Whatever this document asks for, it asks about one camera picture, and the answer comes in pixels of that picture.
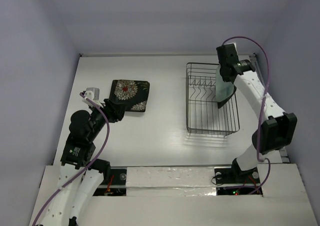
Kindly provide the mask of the black white floral square plate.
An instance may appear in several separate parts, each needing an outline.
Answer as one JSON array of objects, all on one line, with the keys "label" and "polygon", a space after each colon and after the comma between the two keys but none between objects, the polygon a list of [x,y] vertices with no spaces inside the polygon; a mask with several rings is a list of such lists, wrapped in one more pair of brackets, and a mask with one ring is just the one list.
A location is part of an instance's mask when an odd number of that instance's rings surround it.
[{"label": "black white floral square plate", "polygon": [[116,104],[124,104],[127,112],[145,112],[149,91],[148,81],[113,80],[109,100]]}]

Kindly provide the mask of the light green round plate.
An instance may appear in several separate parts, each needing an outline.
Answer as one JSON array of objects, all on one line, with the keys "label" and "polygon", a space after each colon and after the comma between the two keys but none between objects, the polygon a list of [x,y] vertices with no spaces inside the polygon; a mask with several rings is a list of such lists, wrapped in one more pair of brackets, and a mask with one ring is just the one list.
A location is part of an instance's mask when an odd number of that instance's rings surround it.
[{"label": "light green round plate", "polygon": [[215,97],[217,102],[223,101],[228,96],[231,95],[234,85],[231,82],[224,82],[221,74],[220,74],[221,67],[218,66],[216,69],[216,83],[215,83]]}]

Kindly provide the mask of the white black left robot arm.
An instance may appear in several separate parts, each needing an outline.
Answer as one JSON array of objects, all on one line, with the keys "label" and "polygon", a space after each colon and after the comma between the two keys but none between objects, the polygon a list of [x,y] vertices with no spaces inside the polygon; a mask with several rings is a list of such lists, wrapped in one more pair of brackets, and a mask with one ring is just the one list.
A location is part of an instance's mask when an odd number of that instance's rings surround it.
[{"label": "white black left robot arm", "polygon": [[98,186],[110,180],[110,163],[94,155],[94,140],[104,126],[124,117],[126,107],[108,99],[103,104],[83,99],[92,112],[79,110],[72,114],[57,189],[40,209],[34,226],[78,226]]}]

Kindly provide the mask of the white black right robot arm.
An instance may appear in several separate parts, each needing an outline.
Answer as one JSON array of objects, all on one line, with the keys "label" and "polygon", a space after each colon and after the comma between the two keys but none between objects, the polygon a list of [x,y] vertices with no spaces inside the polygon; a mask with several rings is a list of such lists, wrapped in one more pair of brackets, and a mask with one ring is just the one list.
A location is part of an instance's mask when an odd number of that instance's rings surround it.
[{"label": "white black right robot arm", "polygon": [[268,153],[291,143],[298,119],[294,113],[286,113],[273,100],[252,63],[239,60],[235,44],[224,44],[216,51],[219,67],[216,70],[215,98],[218,108],[222,108],[239,90],[258,119],[251,145],[231,165],[231,178],[242,182],[265,160]]}]

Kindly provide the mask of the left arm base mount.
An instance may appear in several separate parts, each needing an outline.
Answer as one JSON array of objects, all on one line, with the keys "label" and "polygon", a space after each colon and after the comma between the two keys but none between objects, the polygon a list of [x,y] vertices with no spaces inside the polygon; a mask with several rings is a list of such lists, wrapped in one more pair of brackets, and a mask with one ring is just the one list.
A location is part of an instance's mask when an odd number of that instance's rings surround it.
[{"label": "left arm base mount", "polygon": [[126,196],[127,168],[112,167],[108,181],[102,182],[93,196]]}]

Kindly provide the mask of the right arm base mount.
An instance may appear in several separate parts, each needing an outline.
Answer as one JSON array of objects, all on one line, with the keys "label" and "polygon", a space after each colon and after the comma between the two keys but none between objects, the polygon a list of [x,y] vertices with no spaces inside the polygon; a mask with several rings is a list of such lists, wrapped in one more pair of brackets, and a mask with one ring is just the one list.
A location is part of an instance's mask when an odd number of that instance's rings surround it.
[{"label": "right arm base mount", "polygon": [[236,176],[231,168],[216,167],[211,183],[216,187],[218,196],[239,196],[249,195],[260,186],[261,181],[257,168]]}]

